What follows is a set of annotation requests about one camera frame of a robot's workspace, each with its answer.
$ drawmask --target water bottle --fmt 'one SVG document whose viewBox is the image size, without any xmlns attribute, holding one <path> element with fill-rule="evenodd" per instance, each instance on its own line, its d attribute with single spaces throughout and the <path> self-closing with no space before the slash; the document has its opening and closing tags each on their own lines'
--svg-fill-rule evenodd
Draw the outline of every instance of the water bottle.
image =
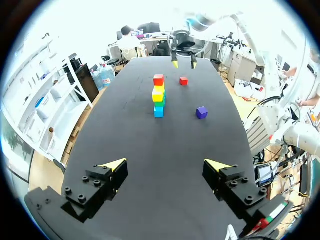
<svg viewBox="0 0 320 240">
<path fill-rule="evenodd" d="M 96 87 L 98 88 L 99 91 L 101 91 L 104 88 L 104 84 L 102 82 L 100 73 L 97 71 L 94 71 L 93 69 L 91 70 L 91 75 L 93 78 L 93 81 L 96 85 Z"/>
<path fill-rule="evenodd" d="M 112 68 L 112 66 L 109 66 L 109 65 L 106 66 L 106 69 L 108 72 L 108 78 L 112 82 L 115 79 L 114 69 Z"/>
<path fill-rule="evenodd" d="M 110 84 L 110 76 L 109 76 L 109 71 L 106 68 L 105 64 L 102 64 L 102 68 L 100 69 L 100 76 L 102 78 L 103 86 L 109 86 Z"/>
<path fill-rule="evenodd" d="M 100 62 L 100 65 L 97 67 L 96 71 L 100 72 L 101 69 L 102 69 L 102 63 Z"/>
</svg>

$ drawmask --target cube stack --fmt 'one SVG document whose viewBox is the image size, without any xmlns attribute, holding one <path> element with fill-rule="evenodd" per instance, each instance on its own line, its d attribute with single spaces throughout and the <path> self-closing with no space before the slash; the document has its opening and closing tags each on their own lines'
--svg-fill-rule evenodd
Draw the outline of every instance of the cube stack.
<svg viewBox="0 0 320 240">
<path fill-rule="evenodd" d="M 166 106 L 165 76 L 163 74 L 154 75 L 153 84 L 152 100 L 154 102 L 154 117 L 163 118 Z"/>
</svg>

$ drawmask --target wooden floor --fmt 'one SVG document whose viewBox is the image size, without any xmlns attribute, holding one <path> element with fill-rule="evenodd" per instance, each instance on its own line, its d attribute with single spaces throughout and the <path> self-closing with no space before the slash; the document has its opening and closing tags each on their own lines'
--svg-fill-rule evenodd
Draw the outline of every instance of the wooden floor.
<svg viewBox="0 0 320 240">
<path fill-rule="evenodd" d="M 235 94 L 234 89 L 232 88 L 231 84 L 228 82 L 226 77 L 227 77 L 226 73 L 222 72 L 221 73 L 222 81 L 224 82 L 226 88 L 228 89 L 228 91 L 234 101 L 234 104 L 237 107 L 239 115 L 240 115 L 241 119 L 243 120 L 249 115 L 249 113 L 254 109 L 254 107 L 259 102 L 254 99 L 250 99 L 251 101 L 245 101 L 242 97 L 238 97 Z M 104 88 L 99 93 L 99 95 L 97 96 L 97 98 L 95 99 L 95 101 L 93 103 L 93 106 L 96 105 L 96 103 L 99 101 L 100 97 L 103 94 L 108 94 L 108 91 L 105 93 L 106 89 L 107 88 Z M 84 111 L 83 115 L 81 116 L 81 118 L 77 124 L 80 127 L 80 131 L 81 131 L 83 125 L 85 124 L 88 116 L 90 115 L 91 111 L 92 111 L 92 109 L 88 108 Z M 257 116 L 258 116 L 258 111 L 254 111 L 251 116 L 252 120 L 254 118 L 256 118 Z M 74 137 L 72 139 L 72 141 L 74 144 L 76 144 L 77 138 Z M 277 153 L 280 148 L 268 147 L 268 149 L 270 151 L 272 151 L 273 153 Z M 272 154 L 271 152 L 268 152 L 265 155 L 265 160 L 269 161 L 273 157 L 274 157 L 274 154 Z M 282 174 L 283 179 L 281 177 L 277 177 L 272 184 L 271 198 L 273 198 L 277 194 L 281 193 L 284 189 L 288 188 L 289 183 L 287 181 L 289 181 L 289 180 L 287 178 L 285 178 L 285 175 L 290 175 L 290 174 L 294 175 L 295 181 L 298 182 L 300 180 L 299 170 L 300 170 L 300 166 L 298 165 L 297 167 L 291 168 L 290 170 L 288 170 L 287 172 Z M 47 160 L 45 157 L 41 156 L 37 152 L 33 156 L 31 168 L 30 168 L 30 178 L 29 179 L 30 179 L 30 181 L 29 181 L 29 190 L 30 191 L 37 188 L 37 187 L 40 187 L 42 189 L 46 189 L 47 186 L 50 186 L 56 192 L 61 194 L 61 188 L 62 188 L 62 183 L 63 183 L 63 179 L 64 179 L 64 175 L 63 175 L 62 171 L 57 166 L 55 166 L 55 164 L 53 162 Z M 299 185 L 295 186 L 294 189 L 295 189 L 295 191 L 298 191 Z M 289 195 L 289 193 L 287 193 L 284 196 L 286 196 L 287 200 L 290 198 L 290 201 L 292 201 L 294 203 L 294 205 L 297 206 L 297 205 L 304 203 L 306 198 L 298 196 L 298 193 L 295 191 L 291 192 L 290 195 Z M 285 225 L 285 224 L 292 222 L 295 215 L 297 215 L 297 214 L 290 213 L 282 222 L 284 225 L 279 225 L 278 229 L 280 230 L 280 232 L 282 234 L 285 232 L 286 228 L 288 227 L 288 225 Z"/>
</svg>

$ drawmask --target table surface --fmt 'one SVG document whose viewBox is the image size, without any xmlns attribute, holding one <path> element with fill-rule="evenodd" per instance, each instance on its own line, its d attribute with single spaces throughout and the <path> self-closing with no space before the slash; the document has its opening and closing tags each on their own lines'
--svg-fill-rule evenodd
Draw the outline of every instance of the table surface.
<svg viewBox="0 0 320 240">
<path fill-rule="evenodd" d="M 123 240 L 224 239 L 232 224 L 245 226 L 219 202 L 202 177 L 204 159 L 238 164 L 253 180 L 246 131 L 237 108 L 210 61 L 136 58 L 119 73 L 79 133 L 62 189 L 81 181 L 93 164 L 127 158 L 128 177 L 85 225 Z M 153 76 L 164 74 L 164 118 L 154 117 Z M 187 86 L 180 77 L 189 79 Z M 197 119 L 198 107 L 208 115 Z"/>
</svg>

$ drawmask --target person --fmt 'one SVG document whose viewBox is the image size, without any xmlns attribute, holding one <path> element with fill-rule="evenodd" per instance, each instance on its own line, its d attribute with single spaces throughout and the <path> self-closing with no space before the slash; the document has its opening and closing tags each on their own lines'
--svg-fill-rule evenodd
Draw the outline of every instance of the person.
<svg viewBox="0 0 320 240">
<path fill-rule="evenodd" d="M 320 99 L 320 55 L 315 48 L 311 48 L 309 65 L 314 71 L 315 78 L 314 80 L 306 79 L 305 84 L 301 86 L 299 93 L 301 101 L 297 103 L 300 107 L 316 106 Z M 284 70 L 283 74 L 287 77 L 292 77 L 296 72 L 297 67 L 292 67 L 288 71 Z"/>
<path fill-rule="evenodd" d="M 133 29 L 129 26 L 121 28 L 122 38 L 118 41 L 119 49 L 128 51 L 135 48 L 140 48 L 141 44 L 136 36 L 132 36 Z"/>
</svg>

